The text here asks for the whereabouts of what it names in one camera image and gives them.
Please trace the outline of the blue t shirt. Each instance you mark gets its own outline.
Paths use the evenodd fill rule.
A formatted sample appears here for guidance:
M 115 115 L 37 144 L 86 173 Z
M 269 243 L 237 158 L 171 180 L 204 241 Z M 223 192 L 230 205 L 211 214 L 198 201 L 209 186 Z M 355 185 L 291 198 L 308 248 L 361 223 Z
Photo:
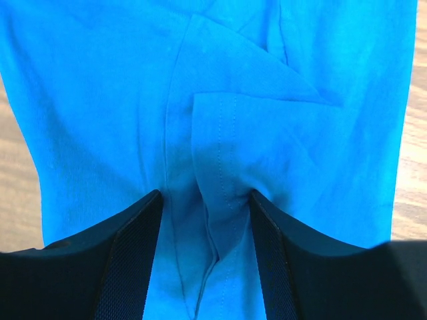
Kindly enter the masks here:
M 161 191 L 145 319 L 264 319 L 248 197 L 391 238 L 415 1 L 2 1 L 45 243 Z

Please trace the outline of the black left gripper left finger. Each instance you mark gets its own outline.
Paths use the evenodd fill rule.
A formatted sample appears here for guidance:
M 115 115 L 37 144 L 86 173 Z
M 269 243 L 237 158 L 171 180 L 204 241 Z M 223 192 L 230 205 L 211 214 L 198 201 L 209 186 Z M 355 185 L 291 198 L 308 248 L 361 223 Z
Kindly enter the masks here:
M 2 319 L 141 319 L 163 210 L 152 191 L 43 249 L 1 254 Z

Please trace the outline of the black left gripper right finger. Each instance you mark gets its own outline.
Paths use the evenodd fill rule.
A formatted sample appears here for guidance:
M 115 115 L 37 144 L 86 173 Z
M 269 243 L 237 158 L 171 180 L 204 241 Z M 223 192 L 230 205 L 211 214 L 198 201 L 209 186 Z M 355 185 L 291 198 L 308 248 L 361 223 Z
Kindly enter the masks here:
M 426 242 L 363 249 L 279 210 L 258 191 L 249 200 L 268 319 L 425 319 Z

